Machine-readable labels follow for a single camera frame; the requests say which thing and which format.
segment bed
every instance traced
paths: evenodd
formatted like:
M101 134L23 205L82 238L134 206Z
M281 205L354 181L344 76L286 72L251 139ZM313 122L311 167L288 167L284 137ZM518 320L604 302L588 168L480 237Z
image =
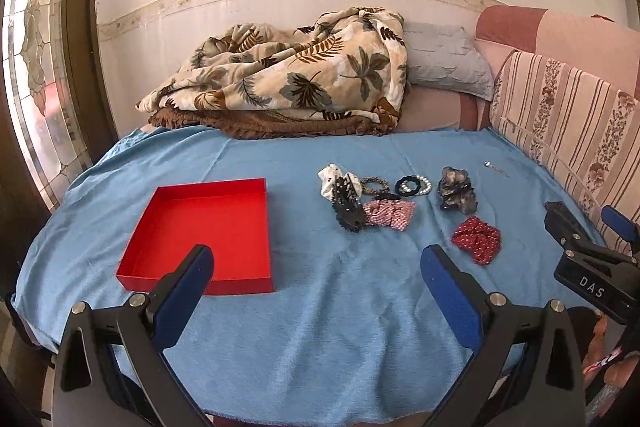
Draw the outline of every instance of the bed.
M481 267L453 246L466 217L441 211L435 190L417 199L405 232L343 230L319 194L316 173L329 163L389 181L417 173L437 182L444 166L466 169L478 217L502 232L500 253ZM247 141L192 126L137 130L72 184L22 267L18 313L55 351L73 304L115 306L130 295L115 271L156 187L255 177L267 180L275 292L202 298L165 351L208 413L338 426L433 410L470 353L420 278L427 245L442 245L486 291L515 303L585 304L553 278L562 249L545 232L543 204L564 201L601 238L548 172L492 130Z

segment blue gripper pad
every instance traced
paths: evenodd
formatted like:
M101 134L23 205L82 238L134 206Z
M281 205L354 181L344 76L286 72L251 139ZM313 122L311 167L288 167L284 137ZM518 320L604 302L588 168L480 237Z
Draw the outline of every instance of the blue gripper pad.
M638 239L638 230L633 221L627 219L609 204L602 209L600 215L603 223L626 242L631 243Z
M152 295L157 290L167 292L159 296L161 302L153 315L154 334L151 341L158 351L178 343L212 275L211 249L196 245L175 272L164 276L167 277L167 283L163 284L164 277L158 282Z
M437 245L422 251L420 270L458 342L477 353L484 330L477 305L478 299L483 301L486 296L480 285L471 275L462 273Z

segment wooden door frame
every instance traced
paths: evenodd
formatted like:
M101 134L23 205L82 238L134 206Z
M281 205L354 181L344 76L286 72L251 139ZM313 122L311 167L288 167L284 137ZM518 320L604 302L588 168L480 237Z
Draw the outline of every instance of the wooden door frame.
M118 133L102 76L94 0L62 0L62 41L78 127L95 164Z

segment red box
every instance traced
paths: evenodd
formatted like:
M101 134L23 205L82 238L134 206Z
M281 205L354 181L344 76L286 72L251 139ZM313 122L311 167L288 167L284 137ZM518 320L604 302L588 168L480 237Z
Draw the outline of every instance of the red box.
M158 187L116 277L127 290L150 292L194 245L213 252L205 295L273 292L265 179Z

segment folded blanket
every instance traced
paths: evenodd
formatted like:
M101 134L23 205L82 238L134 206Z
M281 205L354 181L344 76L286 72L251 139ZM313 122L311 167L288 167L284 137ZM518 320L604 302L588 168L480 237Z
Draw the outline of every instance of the folded blanket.
M353 7L294 30L236 25L136 107L157 111L154 125L208 124L237 137L385 134L406 83L402 22Z

